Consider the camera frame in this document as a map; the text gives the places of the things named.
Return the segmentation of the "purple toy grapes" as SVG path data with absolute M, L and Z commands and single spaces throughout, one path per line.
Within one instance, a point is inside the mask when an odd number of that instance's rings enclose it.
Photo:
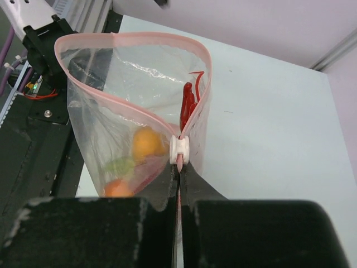
M 168 163 L 168 157 L 150 156 L 134 168 L 134 177 L 131 182 L 134 195 L 142 191 L 150 182 L 155 180 Z

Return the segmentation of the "yellow toy lemon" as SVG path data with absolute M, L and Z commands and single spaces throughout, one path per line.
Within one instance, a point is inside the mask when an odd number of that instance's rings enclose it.
M 141 127 L 133 135 L 131 153 L 136 162 L 151 156 L 163 156 L 168 153 L 168 141 L 164 134 L 150 126 Z

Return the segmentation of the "red toy lobster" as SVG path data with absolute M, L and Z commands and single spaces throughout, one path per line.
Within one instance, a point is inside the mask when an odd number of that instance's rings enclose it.
M 182 131 L 187 124 L 190 116 L 195 110 L 200 101 L 199 84 L 204 71 L 194 71 L 190 74 L 197 74 L 195 85 L 193 87 L 191 82 L 187 82 L 183 87 L 182 105 L 180 112 L 180 130 Z

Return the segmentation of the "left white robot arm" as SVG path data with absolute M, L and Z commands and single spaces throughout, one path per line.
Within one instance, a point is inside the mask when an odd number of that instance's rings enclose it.
M 73 34 L 46 1 L 1 1 L 1 8 L 27 50 L 27 61 L 44 81 L 57 89 L 66 87 L 67 76 L 54 52 L 58 38 Z

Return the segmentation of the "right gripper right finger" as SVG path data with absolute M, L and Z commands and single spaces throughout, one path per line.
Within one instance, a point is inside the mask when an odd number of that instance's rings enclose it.
M 191 164 L 180 172 L 185 267 L 348 267 L 331 220 L 309 200 L 230 200 Z

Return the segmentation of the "green orange toy mango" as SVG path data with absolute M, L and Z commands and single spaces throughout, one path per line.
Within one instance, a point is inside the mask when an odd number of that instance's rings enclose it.
M 135 161 L 131 157 L 120 157 L 107 163 L 104 171 L 112 180 L 104 187 L 105 197 L 131 197 L 134 195 L 130 183 L 134 177 Z

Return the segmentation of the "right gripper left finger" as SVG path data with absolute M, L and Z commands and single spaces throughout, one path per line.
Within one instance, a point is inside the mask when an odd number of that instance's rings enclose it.
M 18 212 L 2 267 L 175 267 L 177 167 L 131 198 L 36 198 Z

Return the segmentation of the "clear pink zip top bag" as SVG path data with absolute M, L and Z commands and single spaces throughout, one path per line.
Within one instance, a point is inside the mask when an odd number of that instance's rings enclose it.
M 145 126 L 166 137 L 167 165 L 191 164 L 202 173 L 212 77 L 202 43 L 163 32 L 75 33 L 58 38 L 54 52 L 67 76 L 67 109 L 98 196 L 105 197 L 112 180 L 106 164 L 133 159 L 133 135 Z M 181 131 L 183 87 L 194 87 L 194 71 L 205 72 L 200 101 Z

